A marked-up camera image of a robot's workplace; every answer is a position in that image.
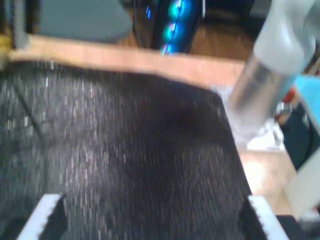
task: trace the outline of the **robotic arm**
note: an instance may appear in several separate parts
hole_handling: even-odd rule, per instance
[[[270,118],[315,53],[320,0],[273,0],[226,104],[235,140],[248,141]]]

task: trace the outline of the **computer tower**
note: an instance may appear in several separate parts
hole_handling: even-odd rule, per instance
[[[168,55],[187,53],[202,16],[202,0],[145,0],[134,8],[138,45]]]

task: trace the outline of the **wooden table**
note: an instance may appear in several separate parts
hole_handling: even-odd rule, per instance
[[[177,54],[162,56],[147,49],[108,44],[30,36],[28,49],[10,55],[12,61],[52,59],[84,68],[149,73],[180,82],[209,88],[211,85],[234,85],[244,62]],[[284,185],[295,175],[285,152],[240,152],[241,162],[251,191],[264,195],[275,214],[292,214],[284,195]]]

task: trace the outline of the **gray chair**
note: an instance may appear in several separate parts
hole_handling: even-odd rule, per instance
[[[40,35],[113,43],[128,35],[131,29],[132,20],[120,0],[40,2],[37,31]]]

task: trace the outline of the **red object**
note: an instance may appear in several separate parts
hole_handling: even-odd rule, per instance
[[[292,99],[294,99],[295,95],[296,95],[296,88],[295,87],[291,87],[282,101],[284,103],[288,104],[288,103],[290,103],[292,101]]]

